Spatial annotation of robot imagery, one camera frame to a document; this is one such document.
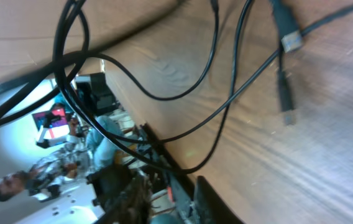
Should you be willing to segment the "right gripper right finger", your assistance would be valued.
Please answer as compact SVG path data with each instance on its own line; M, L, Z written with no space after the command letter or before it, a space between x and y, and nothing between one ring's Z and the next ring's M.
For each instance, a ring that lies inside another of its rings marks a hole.
M203 176L197 178L193 201L199 223L244 224Z

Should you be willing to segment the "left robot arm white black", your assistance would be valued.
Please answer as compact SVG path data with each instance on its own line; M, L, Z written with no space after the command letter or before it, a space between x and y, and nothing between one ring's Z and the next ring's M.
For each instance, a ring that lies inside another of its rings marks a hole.
M94 223L103 214L100 206L94 206L96 198L92 185L82 183L43 209L16 223L85 224Z

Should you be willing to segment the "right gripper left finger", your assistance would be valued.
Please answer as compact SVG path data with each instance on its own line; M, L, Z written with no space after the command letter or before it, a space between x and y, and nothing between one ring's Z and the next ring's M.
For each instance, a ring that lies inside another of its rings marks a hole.
M137 174L122 189L115 192L103 189L102 183L94 184L99 194L94 206L100 206L104 214L94 224L107 223L150 223L152 209L152 186L145 174Z

